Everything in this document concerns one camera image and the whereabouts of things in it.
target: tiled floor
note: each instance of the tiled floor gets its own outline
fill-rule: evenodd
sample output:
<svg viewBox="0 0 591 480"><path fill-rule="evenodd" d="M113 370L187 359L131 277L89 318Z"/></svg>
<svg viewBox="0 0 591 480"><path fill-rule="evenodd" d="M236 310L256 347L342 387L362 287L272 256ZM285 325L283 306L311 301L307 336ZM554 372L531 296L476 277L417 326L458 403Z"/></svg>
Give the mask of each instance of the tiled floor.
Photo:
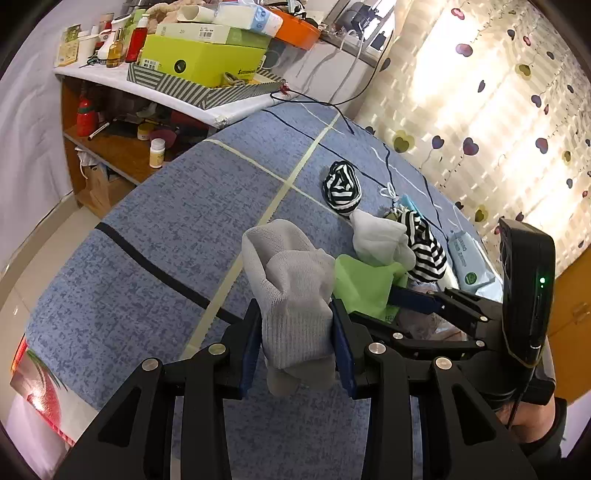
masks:
<svg viewBox="0 0 591 480"><path fill-rule="evenodd" d="M59 269L99 222L86 207L74 212L29 263L0 310L0 420L4 423L14 399L10 364L30 312Z"/></svg>

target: orange door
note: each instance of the orange door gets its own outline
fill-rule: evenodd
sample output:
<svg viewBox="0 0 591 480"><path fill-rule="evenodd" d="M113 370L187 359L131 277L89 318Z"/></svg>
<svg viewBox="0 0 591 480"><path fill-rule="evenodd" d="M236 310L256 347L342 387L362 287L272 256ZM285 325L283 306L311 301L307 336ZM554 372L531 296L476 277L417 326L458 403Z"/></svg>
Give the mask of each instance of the orange door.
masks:
<svg viewBox="0 0 591 480"><path fill-rule="evenodd" d="M556 394L571 403L591 390L591 248L554 285L548 337Z"/></svg>

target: green cloth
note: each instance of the green cloth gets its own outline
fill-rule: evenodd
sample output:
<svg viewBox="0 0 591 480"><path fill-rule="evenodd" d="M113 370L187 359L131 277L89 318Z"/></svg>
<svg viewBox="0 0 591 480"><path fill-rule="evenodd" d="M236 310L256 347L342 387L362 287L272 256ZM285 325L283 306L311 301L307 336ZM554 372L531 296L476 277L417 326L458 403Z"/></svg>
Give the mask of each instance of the green cloth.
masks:
<svg viewBox="0 0 591 480"><path fill-rule="evenodd" d="M399 307L388 305L390 287L406 287L408 274L399 263L372 267L348 255L335 262L335 298L343 300L347 313L360 312L392 323Z"/></svg>

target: blue quilt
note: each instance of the blue quilt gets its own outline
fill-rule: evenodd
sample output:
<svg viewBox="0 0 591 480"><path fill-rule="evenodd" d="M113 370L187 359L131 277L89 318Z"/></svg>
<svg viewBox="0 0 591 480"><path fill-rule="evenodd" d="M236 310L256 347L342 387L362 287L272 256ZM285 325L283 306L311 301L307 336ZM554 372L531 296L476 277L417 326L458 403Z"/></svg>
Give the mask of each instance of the blue quilt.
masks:
<svg viewBox="0 0 591 480"><path fill-rule="evenodd" d="M211 299L256 225L288 183L272 219L295 223L332 256L354 255L352 229L324 203L320 182L345 158L408 194L433 233L463 229L466 218L422 174L361 127L352 135L334 109L286 103L258 112L201 142L130 193L104 222L160 269ZM380 187L359 175L360 208L389 206ZM252 293L244 273L223 307L242 316ZM161 283L101 231L93 231L41 296L26 336L30 347L82 399L101 408L145 358L179 358L203 309ZM205 344L219 338L215 320ZM273 398L260 364L249 398L226 401L228 448L235 478L359 478L368 401L353 402L339 386L305 388Z"/></svg>

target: jar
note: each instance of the jar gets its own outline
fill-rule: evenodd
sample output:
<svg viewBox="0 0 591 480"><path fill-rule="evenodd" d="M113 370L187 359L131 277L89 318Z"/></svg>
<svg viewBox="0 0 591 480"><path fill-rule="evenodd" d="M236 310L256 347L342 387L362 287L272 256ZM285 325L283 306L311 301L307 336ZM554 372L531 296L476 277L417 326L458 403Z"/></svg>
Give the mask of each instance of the jar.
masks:
<svg viewBox="0 0 591 480"><path fill-rule="evenodd" d="M160 168L164 163L164 151L166 150L164 138L154 138L150 145L150 167Z"/></svg>
<svg viewBox="0 0 591 480"><path fill-rule="evenodd" d="M143 124L138 125L138 140L148 141L152 130L154 130L154 124L144 122Z"/></svg>

